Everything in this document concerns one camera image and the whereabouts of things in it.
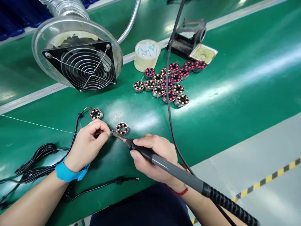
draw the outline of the soldering iron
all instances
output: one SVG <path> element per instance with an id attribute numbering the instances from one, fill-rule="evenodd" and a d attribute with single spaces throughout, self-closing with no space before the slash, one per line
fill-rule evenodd
<path id="1" fill-rule="evenodd" d="M 135 145 L 133 140 L 128 139 L 119 134 L 112 132 L 112 135 L 120 140 L 127 146 L 129 150 L 137 150 L 141 153 L 141 155 L 148 160 L 149 162 L 159 166 L 175 178 L 179 179 L 180 181 L 184 182 L 189 187 L 193 188 L 203 196 L 210 198 L 214 203 L 222 206 L 230 213 L 237 216 L 240 220 L 242 220 L 247 225 L 260 225 L 259 221 L 243 210 L 240 206 L 236 203 L 232 202 L 228 197 L 211 187 L 209 184 L 205 183 L 201 179 L 197 178 L 196 176 L 182 170 L 178 166 L 172 164 L 171 162 L 167 161 L 166 159 L 160 157 L 155 152 L 150 150 L 146 147 L 141 147 Z"/>

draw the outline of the wrist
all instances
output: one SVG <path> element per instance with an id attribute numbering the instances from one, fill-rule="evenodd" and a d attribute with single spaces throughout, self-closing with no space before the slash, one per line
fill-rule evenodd
<path id="1" fill-rule="evenodd" d="M 72 156 L 70 155 L 67 155 L 64 164 L 70 171 L 74 173 L 78 173 L 83 168 L 77 161 L 73 160 Z"/>
<path id="2" fill-rule="evenodd" d="M 177 164 L 178 167 L 185 170 L 180 164 Z M 177 193 L 183 192 L 187 187 L 184 182 L 179 179 L 173 177 L 168 183 L 166 183 L 171 189 L 173 189 Z"/>

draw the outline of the red bracelet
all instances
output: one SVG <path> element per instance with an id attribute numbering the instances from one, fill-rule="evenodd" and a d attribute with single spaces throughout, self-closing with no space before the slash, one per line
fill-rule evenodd
<path id="1" fill-rule="evenodd" d="M 186 172 L 188 172 L 188 170 L 187 170 L 187 168 L 186 168 L 186 166 L 185 166 L 184 164 L 180 163 L 180 165 L 181 165 L 182 167 L 185 168 Z M 188 192 L 188 188 L 187 188 L 187 187 L 186 187 L 186 189 L 185 189 L 183 192 L 181 192 L 181 193 L 175 192 L 175 191 L 174 191 L 170 186 L 168 186 L 168 185 L 167 185 L 167 187 L 168 187 L 169 190 L 170 190 L 174 195 L 176 195 L 176 196 L 183 196 L 183 195 L 186 194 L 186 192 Z"/>

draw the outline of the hand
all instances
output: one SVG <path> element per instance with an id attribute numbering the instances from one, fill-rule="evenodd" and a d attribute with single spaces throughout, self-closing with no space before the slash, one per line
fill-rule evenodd
<path id="1" fill-rule="evenodd" d="M 178 157 L 175 146 L 172 143 L 170 143 L 166 138 L 159 137 L 157 135 L 146 134 L 140 139 L 133 140 L 133 142 L 138 146 L 152 148 L 154 152 L 156 152 L 159 156 L 182 168 L 178 164 Z M 147 161 L 137 150 L 131 150 L 130 153 L 134 159 L 134 163 L 137 170 L 144 173 L 149 178 L 169 185 L 176 192 L 182 192 L 186 189 L 185 184 L 183 182 L 170 175 L 168 172 L 161 169 L 159 166 Z"/>
<path id="2" fill-rule="evenodd" d="M 95 159 L 101 147 L 109 139 L 111 131 L 100 119 L 95 119 L 77 134 L 73 147 L 65 159 L 65 166 L 77 173 Z"/>

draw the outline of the metal hose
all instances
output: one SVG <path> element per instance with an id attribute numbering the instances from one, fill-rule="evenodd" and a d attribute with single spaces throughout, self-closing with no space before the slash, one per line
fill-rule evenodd
<path id="1" fill-rule="evenodd" d="M 132 26 L 135 22 L 136 16 L 137 16 L 137 12 L 140 6 L 140 2 L 141 0 L 136 0 L 136 4 L 135 4 L 135 8 L 131 17 L 131 20 L 129 21 L 128 27 L 126 28 L 126 30 L 123 32 L 123 34 L 117 39 L 117 43 L 120 44 L 129 34 L 130 30 L 132 29 Z"/>
<path id="2" fill-rule="evenodd" d="M 54 17 L 76 14 L 87 20 L 90 19 L 81 0 L 40 0 L 40 2 L 47 6 Z M 132 29 L 140 2 L 141 0 L 136 0 L 131 20 L 129 21 L 129 24 L 123 34 L 118 38 L 118 44 L 120 44 L 128 36 L 130 30 Z"/>
<path id="3" fill-rule="evenodd" d="M 47 6 L 54 17 L 76 14 L 90 19 L 81 0 L 40 0 L 40 2 Z"/>

